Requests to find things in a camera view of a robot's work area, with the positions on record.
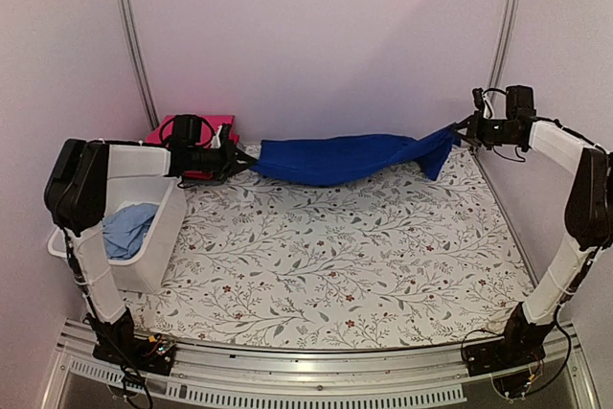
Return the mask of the blue t-shirt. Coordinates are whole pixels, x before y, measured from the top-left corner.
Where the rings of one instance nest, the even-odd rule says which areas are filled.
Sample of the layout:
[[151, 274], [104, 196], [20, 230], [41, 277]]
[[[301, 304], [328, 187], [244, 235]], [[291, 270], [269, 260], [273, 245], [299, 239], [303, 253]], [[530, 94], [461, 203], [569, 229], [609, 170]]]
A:
[[367, 178], [388, 167], [415, 162], [435, 180], [460, 138], [450, 127], [421, 139], [391, 134], [261, 142], [252, 171], [276, 180], [328, 187]]

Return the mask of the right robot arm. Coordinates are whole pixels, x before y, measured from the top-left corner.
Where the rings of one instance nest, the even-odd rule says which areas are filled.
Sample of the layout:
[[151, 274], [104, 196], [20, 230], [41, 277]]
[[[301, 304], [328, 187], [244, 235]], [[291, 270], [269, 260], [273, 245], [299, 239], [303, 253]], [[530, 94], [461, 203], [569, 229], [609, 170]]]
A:
[[514, 367], [543, 344], [595, 258], [612, 245], [612, 154], [559, 120], [538, 116], [534, 91], [528, 86], [502, 90], [506, 103], [502, 118], [494, 117], [487, 93], [473, 89], [474, 112], [453, 126], [461, 140], [487, 150], [501, 146], [533, 150], [573, 176], [564, 209], [565, 232], [556, 255], [534, 291], [513, 310], [495, 347], [499, 363]]

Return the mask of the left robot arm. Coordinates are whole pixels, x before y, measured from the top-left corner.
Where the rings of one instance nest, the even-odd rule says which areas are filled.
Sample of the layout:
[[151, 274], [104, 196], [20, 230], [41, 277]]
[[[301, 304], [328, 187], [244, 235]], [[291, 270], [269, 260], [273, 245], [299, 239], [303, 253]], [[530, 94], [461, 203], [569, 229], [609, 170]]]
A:
[[[222, 183], [256, 163], [231, 139], [229, 124], [211, 129], [207, 141], [201, 130], [210, 123], [203, 117], [178, 115], [170, 126], [170, 135], [158, 144], [67, 140], [44, 191], [44, 203], [63, 234], [69, 266], [88, 304], [89, 324], [100, 347], [123, 365], [135, 364], [146, 342], [136, 338], [121, 293], [160, 288], [187, 211], [179, 188], [183, 176], [199, 171]], [[157, 210], [140, 248], [128, 261], [110, 261], [104, 218], [120, 204], [147, 199]]]

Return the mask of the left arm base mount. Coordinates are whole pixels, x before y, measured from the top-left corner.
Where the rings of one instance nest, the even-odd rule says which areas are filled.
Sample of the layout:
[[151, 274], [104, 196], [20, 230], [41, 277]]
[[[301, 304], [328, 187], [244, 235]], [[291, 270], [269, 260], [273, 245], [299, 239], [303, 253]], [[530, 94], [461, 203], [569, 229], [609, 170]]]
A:
[[176, 354], [176, 343], [154, 334], [149, 338], [135, 336], [102, 336], [93, 350], [93, 356], [129, 369], [169, 376]]

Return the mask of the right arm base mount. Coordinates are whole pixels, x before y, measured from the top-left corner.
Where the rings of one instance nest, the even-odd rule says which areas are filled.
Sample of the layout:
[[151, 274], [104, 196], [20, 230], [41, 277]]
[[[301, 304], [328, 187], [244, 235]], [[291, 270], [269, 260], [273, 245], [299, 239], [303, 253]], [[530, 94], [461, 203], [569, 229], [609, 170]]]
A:
[[[475, 333], [489, 335], [482, 341], [468, 341]], [[470, 376], [487, 375], [536, 364], [544, 360], [546, 353], [542, 345], [533, 349], [509, 347], [502, 334], [485, 329], [469, 332], [460, 345], [460, 355]]]

